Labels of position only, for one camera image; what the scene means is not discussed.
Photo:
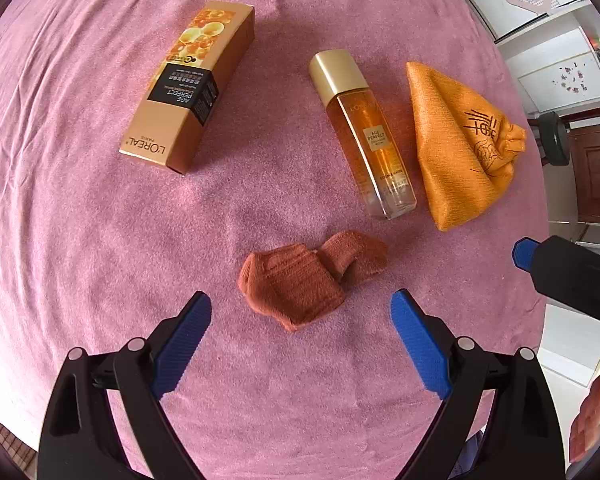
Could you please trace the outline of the person's right hand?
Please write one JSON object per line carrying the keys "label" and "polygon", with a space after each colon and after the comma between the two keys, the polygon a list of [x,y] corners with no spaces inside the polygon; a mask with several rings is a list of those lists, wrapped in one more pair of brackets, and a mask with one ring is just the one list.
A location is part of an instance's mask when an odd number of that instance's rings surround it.
{"label": "person's right hand", "polygon": [[569,436],[569,463],[578,462],[600,440],[600,376],[580,406]]}

